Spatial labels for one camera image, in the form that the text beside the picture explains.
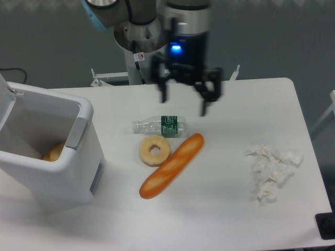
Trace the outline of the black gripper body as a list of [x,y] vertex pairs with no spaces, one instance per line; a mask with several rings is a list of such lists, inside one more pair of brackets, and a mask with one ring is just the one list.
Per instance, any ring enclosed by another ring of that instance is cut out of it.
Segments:
[[159,78],[165,78],[166,82],[174,79],[193,86],[207,102],[217,101],[222,94],[223,70],[220,67],[206,69],[207,32],[186,33],[182,28],[188,24],[177,17],[170,19],[165,53],[158,52],[151,60],[151,81],[157,84]]

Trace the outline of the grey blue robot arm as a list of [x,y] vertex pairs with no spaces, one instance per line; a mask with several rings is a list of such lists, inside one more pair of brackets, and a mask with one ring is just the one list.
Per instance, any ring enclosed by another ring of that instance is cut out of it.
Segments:
[[131,85],[156,84],[162,102],[167,83],[175,80],[193,86],[203,100],[202,115],[222,94],[219,67],[205,64],[209,34],[209,1],[82,1],[92,24],[99,30],[113,28],[124,52]]

